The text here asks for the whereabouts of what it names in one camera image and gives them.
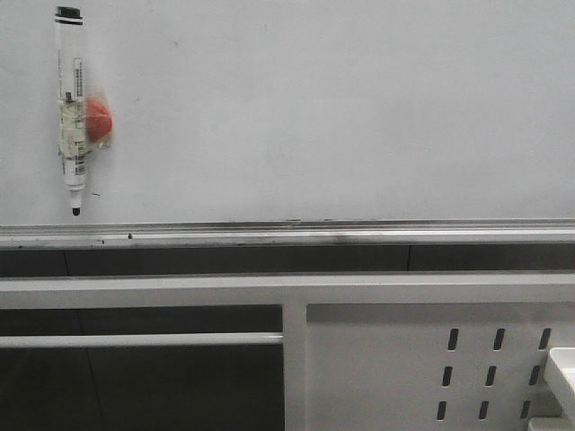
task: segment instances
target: white metal frame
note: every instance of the white metal frame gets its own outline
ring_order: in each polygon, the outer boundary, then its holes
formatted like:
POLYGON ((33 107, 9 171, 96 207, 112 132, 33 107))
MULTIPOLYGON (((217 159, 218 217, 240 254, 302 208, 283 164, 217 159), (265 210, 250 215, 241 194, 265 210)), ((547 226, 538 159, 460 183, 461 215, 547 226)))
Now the white metal frame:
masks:
POLYGON ((2 309, 281 304, 286 430, 305 430, 315 303, 575 303, 575 273, 4 279, 2 309))

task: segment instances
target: perforated panel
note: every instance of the perforated panel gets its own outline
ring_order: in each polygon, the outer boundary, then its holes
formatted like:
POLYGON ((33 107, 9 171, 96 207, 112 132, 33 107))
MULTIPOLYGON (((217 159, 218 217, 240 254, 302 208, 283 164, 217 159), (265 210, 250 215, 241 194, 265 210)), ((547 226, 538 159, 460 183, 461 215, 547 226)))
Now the perforated panel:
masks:
POLYGON ((307 428, 524 430, 561 408, 550 347, 575 346, 575 306, 308 306, 307 428))

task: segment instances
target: metal bar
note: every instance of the metal bar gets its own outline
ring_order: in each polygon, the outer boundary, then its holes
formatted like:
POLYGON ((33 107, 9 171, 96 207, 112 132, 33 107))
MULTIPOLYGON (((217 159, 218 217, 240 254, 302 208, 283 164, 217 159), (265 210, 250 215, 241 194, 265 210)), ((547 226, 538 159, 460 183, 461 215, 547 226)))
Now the metal bar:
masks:
POLYGON ((282 307, 284 330, 285 431, 305 430, 305 343, 307 304, 286 301, 282 307))
POLYGON ((302 303, 575 303, 575 273, 0 280, 0 310, 302 303))
POLYGON ((575 242, 575 221, 293 221, 0 227, 0 249, 462 242, 575 242))
POLYGON ((280 332, 0 337, 0 348, 169 347, 281 344, 280 332))

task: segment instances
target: black marker cap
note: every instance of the black marker cap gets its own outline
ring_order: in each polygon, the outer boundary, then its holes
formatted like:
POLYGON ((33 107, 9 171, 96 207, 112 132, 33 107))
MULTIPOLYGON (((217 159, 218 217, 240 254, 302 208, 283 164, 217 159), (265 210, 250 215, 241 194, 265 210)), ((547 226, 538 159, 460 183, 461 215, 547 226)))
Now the black marker cap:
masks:
POLYGON ((56 9, 56 16, 59 18, 72 18, 76 20, 82 19, 80 16, 80 9, 75 7, 58 6, 56 9))

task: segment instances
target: dark panel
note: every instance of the dark panel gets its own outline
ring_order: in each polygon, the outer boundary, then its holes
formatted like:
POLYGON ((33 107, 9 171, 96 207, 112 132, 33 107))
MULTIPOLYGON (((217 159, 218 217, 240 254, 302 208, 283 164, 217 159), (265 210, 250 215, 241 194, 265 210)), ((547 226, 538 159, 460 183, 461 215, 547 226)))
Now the dark panel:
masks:
POLYGON ((413 245, 410 270, 559 270, 575 268, 575 244, 413 245))
POLYGON ((404 271, 408 246, 66 251, 72 276, 404 271))
POLYGON ((85 334, 281 332, 281 306, 81 310, 85 334))
POLYGON ((64 277, 63 251, 0 251, 0 277, 64 277))
POLYGON ((90 349, 107 431, 284 428, 281 346, 90 349))
POLYGON ((0 310, 0 336, 80 333, 75 310, 0 310))
MULTIPOLYGON (((65 334, 80 334, 74 311, 0 312, 0 335, 65 334)), ((102 431, 85 350, 0 350, 0 429, 102 431)))

